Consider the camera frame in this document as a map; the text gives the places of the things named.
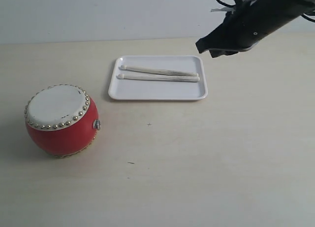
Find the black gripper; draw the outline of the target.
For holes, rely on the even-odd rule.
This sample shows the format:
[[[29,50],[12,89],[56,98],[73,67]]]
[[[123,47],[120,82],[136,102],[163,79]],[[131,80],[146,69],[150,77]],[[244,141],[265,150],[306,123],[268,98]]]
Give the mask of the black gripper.
[[[209,51],[212,58],[235,55],[303,13],[303,0],[256,0],[243,13],[235,13],[207,36],[196,42],[199,54]]]

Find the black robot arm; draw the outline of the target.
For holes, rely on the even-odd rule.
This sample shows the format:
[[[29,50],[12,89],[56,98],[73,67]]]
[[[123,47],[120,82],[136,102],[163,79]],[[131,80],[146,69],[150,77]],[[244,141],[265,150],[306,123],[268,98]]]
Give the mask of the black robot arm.
[[[223,3],[223,22],[196,42],[199,53],[213,58],[252,49],[262,39],[315,9],[315,0],[234,0]]]

